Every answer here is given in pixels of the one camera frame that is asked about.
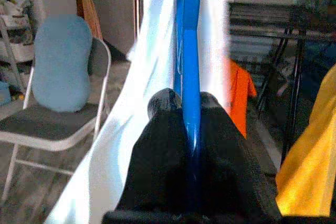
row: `metal table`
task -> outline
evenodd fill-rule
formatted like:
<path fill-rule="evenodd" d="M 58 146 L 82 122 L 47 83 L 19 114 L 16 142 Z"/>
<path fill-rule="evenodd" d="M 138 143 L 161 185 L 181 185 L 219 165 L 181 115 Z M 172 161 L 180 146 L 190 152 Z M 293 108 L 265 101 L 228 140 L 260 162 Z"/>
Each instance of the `metal table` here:
<path fill-rule="evenodd" d="M 258 113 L 265 101 L 265 91 L 269 80 L 277 69 L 284 54 L 288 40 L 297 41 L 293 74 L 289 81 L 292 84 L 290 107 L 287 115 L 285 138 L 282 148 L 281 163 L 294 144 L 298 95 L 300 90 L 302 63 L 305 42 L 334 42 L 331 33 L 336 31 L 336 25 L 320 20 L 315 14 L 302 6 L 263 5 L 230 3 L 230 33 L 246 37 L 262 37 L 280 39 L 275 51 L 274 61 L 261 86 L 257 102 Z"/>

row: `folding chair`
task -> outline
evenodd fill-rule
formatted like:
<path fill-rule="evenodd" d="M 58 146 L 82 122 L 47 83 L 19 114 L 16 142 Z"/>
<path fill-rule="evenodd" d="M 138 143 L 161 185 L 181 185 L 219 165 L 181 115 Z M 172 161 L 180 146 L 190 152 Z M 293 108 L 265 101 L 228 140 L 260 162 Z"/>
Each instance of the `folding chair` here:
<path fill-rule="evenodd" d="M 74 113 L 55 112 L 39 104 L 28 107 L 35 70 L 35 66 L 32 66 L 23 110 L 0 121 L 0 141 L 14 144 L 1 204 L 8 197 L 15 164 L 28 165 L 66 175 L 73 174 L 70 170 L 17 159 L 19 146 L 24 145 L 51 152 L 63 151 L 76 145 L 93 129 L 93 139 L 95 139 L 99 133 L 104 104 L 107 104 L 106 87 L 110 65 L 109 48 L 102 40 L 93 38 L 88 71 L 89 74 L 103 77 L 99 104 L 87 103 L 84 108 Z"/>

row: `brown cloth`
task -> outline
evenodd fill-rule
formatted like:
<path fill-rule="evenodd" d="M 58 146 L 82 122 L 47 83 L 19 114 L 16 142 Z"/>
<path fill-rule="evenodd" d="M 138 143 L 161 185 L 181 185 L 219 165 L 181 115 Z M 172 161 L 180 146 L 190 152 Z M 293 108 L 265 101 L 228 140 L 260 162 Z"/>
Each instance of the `brown cloth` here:
<path fill-rule="evenodd" d="M 85 19 L 85 21 L 89 24 L 94 37 L 103 39 L 100 30 L 99 18 L 93 0 L 76 0 L 76 2 L 77 15 Z"/>

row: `yellow fabric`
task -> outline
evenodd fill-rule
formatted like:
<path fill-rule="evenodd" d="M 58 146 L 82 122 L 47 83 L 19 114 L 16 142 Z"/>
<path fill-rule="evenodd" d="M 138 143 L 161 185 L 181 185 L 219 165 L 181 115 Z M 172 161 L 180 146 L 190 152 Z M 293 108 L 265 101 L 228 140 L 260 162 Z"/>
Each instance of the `yellow fabric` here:
<path fill-rule="evenodd" d="M 336 65 L 325 76 L 309 125 L 276 176 L 284 216 L 329 216 L 336 175 Z"/>

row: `chair leg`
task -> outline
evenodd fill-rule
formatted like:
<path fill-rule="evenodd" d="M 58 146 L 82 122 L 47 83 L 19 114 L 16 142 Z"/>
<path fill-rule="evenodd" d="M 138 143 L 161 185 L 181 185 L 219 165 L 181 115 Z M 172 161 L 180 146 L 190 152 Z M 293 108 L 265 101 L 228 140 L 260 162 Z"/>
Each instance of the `chair leg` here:
<path fill-rule="evenodd" d="M 7 197 L 8 197 L 9 189 L 10 189 L 10 186 L 11 186 L 10 184 L 11 184 L 12 178 L 13 178 L 13 171 L 14 171 L 14 167 L 15 167 L 16 156 L 17 156 L 18 150 L 19 150 L 19 145 L 14 144 L 14 149 L 13 149 L 12 157 L 10 159 L 8 174 L 7 174 L 7 178 L 6 178 L 5 188 L 4 188 L 4 192 L 2 193 L 2 197 L 1 197 L 1 206 L 5 203 L 5 201 L 7 200 Z"/>

